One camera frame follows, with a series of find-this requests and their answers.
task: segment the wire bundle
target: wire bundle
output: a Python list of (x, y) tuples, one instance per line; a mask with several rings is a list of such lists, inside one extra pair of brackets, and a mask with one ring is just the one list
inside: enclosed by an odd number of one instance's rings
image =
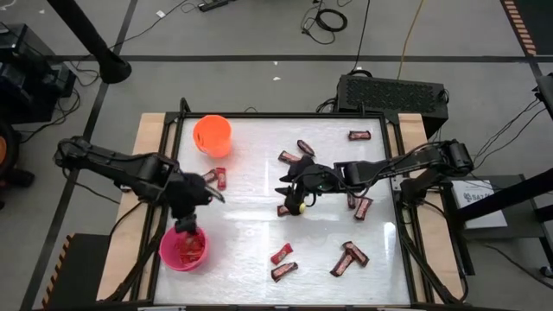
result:
[[(346, 5), (348, 5), (352, 0), (349, 0), (345, 3), (341, 3), (340, 0), (336, 0), (336, 3), (339, 7), (343, 8)], [(315, 14), (315, 17), (308, 17), (309, 13), (312, 10), (317, 10), (317, 13)], [(323, 19), (322, 15), (325, 13), (334, 14), (337, 17), (339, 17), (342, 21), (341, 26), (339, 27), (332, 27), (329, 26)], [(332, 36), (332, 39), (330, 41), (320, 41), (316, 39), (313, 35), (311, 35), (311, 29), (313, 28), (313, 25), (319, 26), (320, 29), (325, 30), (330, 33)], [(300, 24), (300, 29), (302, 30), (302, 34), (305, 34), (309, 36), (309, 38), (313, 39), (313, 41), (322, 44), (322, 45), (329, 45), (334, 43), (336, 41), (336, 35), (334, 33), (340, 32), (347, 27), (347, 17), (340, 13), (337, 10), (333, 9), (327, 9), (324, 0), (319, 1), (319, 5), (316, 5), (316, 2), (314, 2), (314, 6), (310, 9), (308, 9), (305, 14), (303, 15), (302, 22)]]

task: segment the black pole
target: black pole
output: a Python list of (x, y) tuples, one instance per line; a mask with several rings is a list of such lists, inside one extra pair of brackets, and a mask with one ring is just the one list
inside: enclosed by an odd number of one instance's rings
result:
[(553, 168), (457, 210), (454, 219), (464, 223), (532, 199), (550, 190), (553, 190)]
[(100, 65), (100, 78), (107, 83), (119, 83), (129, 78), (129, 63), (115, 55), (105, 44), (94, 25), (74, 0), (48, 0), (56, 13), (79, 38)]

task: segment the candy wrapper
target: candy wrapper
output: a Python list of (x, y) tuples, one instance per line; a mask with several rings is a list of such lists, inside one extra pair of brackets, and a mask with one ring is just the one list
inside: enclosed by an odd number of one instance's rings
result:
[(338, 261), (338, 263), (330, 271), (330, 274), (336, 277), (342, 276), (346, 271), (347, 267), (349, 267), (349, 265), (352, 264), (352, 261), (353, 261), (353, 256), (348, 251), (344, 251), (344, 253), (342, 254), (342, 257), (340, 258), (340, 261)]
[(368, 130), (350, 130), (347, 138), (349, 138), (349, 140), (370, 140), (371, 132)]
[(369, 210), (369, 206), (372, 204), (372, 199), (369, 198), (362, 198), (359, 199), (359, 203), (357, 204), (357, 211), (355, 211), (355, 217), (357, 220), (365, 220), (366, 211)]
[(353, 259), (355, 259), (356, 262), (358, 262), (363, 267), (366, 267), (366, 265), (369, 263), (369, 257), (365, 255), (363, 251), (361, 251), (352, 241), (345, 242), (342, 247), (344, 250), (348, 251), (350, 255), (352, 255)]
[(278, 251), (277, 254), (273, 255), (270, 260), (272, 263), (278, 264), (282, 262), (282, 260), (292, 251), (294, 251), (292, 250), (292, 246), (290, 245), (290, 243), (287, 243), (280, 251)]
[(217, 189), (223, 191), (226, 189), (226, 169), (216, 168), (215, 172), (217, 173)]
[(297, 141), (297, 146), (308, 156), (315, 156), (315, 151), (303, 140)]
[(215, 169), (210, 170), (209, 172), (203, 174), (201, 177), (204, 178), (206, 183), (211, 183), (217, 180), (217, 171)]
[(288, 210), (288, 208), (286, 208), (286, 206), (277, 206), (276, 209), (276, 214), (278, 215), (278, 217), (283, 217), (290, 214), (290, 211)]
[(347, 207), (350, 209), (355, 209), (357, 207), (357, 199), (353, 197), (351, 194), (347, 194)]
[(198, 261), (204, 252), (205, 242), (200, 235), (193, 235), (177, 240), (175, 248), (179, 251), (181, 262), (187, 264)]
[(273, 269), (270, 272), (270, 277), (272, 277), (275, 282), (278, 282), (281, 278), (283, 278), (283, 276), (286, 276), (290, 272), (297, 270), (297, 268), (297, 263), (285, 263)]
[(284, 162), (286, 164), (292, 164), (294, 162), (298, 162), (300, 161), (300, 158), (295, 156), (295, 155), (292, 155), (286, 151), (283, 151), (280, 153), (280, 155), (278, 156), (278, 161), (280, 162)]

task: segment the orange cup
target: orange cup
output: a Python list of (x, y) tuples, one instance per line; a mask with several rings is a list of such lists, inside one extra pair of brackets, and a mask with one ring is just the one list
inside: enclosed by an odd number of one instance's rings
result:
[(198, 150), (214, 158), (231, 152), (231, 124), (222, 116), (208, 115), (194, 126), (194, 142)]

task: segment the floor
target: floor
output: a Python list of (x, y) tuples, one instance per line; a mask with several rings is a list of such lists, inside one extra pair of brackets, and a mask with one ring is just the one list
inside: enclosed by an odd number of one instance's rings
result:
[[(142, 32), (159, 18), (158, 10), (168, 13), (179, 2), (77, 1), (108, 45)], [(78, 86), (79, 110), (63, 125), (44, 130), (22, 146), (22, 166), (36, 174), (36, 181), (30, 189), (3, 194), (8, 203), (0, 211), (0, 244), (10, 250), (0, 254), (3, 309), (40, 307), (64, 237), (72, 232), (106, 234), (115, 221), (117, 207), (108, 201), (81, 188), (62, 195), (70, 186), (52, 162), (61, 138), (90, 135), (92, 143), (130, 153), (141, 114), (176, 111), (183, 96), (193, 111), (243, 111), (248, 106), (258, 111), (315, 111), (334, 95), (340, 75), (352, 69), (365, 5), (366, 0), (357, 0), (339, 8), (348, 27), (327, 46), (299, 29), (310, 0), (239, 0), (208, 13), (185, 14), (193, 8), (188, 5), (123, 44), (119, 52), (130, 61), (133, 74), (117, 85)], [(417, 5), (414, 0), (371, 1), (358, 66), (376, 77), (396, 78)], [(332, 0), (327, 6), (337, 8)], [(0, 0), (0, 21), (27, 23), (62, 60), (87, 54), (46, 2)], [(313, 35), (328, 39), (328, 33), (316, 27)], [(535, 74), (553, 71), (547, 56), (527, 61), (500, 0), (426, 0), (406, 54), (416, 57), (407, 58), (402, 79), (439, 82), (448, 88), (449, 120), (442, 138), (466, 143), (472, 154), (533, 100)], [(96, 65), (86, 61), (82, 66)], [(514, 124), (498, 146), (515, 136), (532, 114)], [(476, 174), (530, 177), (549, 169), (553, 136), (544, 133), (551, 131), (553, 123), (542, 113)], [(78, 181), (119, 198), (119, 191), (102, 177), (80, 172)], [(550, 203), (550, 195), (537, 198), (539, 206)], [(531, 270), (546, 264), (536, 240), (494, 244)], [(477, 274), (468, 277), (468, 302), (519, 310), (544, 310), (553, 303), (548, 289), (496, 253), (478, 245), (471, 245), (470, 251)]]

